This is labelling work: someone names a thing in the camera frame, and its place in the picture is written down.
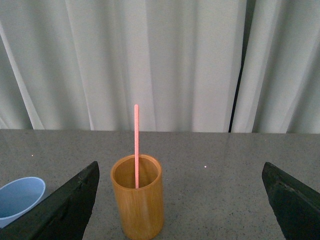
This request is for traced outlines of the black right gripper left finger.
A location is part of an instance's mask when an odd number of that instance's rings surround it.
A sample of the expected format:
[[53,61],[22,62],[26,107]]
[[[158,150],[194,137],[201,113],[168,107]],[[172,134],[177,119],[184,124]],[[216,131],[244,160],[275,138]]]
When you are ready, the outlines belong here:
[[100,179],[97,161],[37,206],[0,230],[2,240],[81,240],[92,215]]

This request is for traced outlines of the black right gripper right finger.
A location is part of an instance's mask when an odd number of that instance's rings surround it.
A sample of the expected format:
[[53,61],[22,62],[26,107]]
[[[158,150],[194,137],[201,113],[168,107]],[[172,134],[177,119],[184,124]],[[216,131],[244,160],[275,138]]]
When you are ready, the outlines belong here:
[[270,162],[262,181],[281,231],[287,240],[320,238],[320,193]]

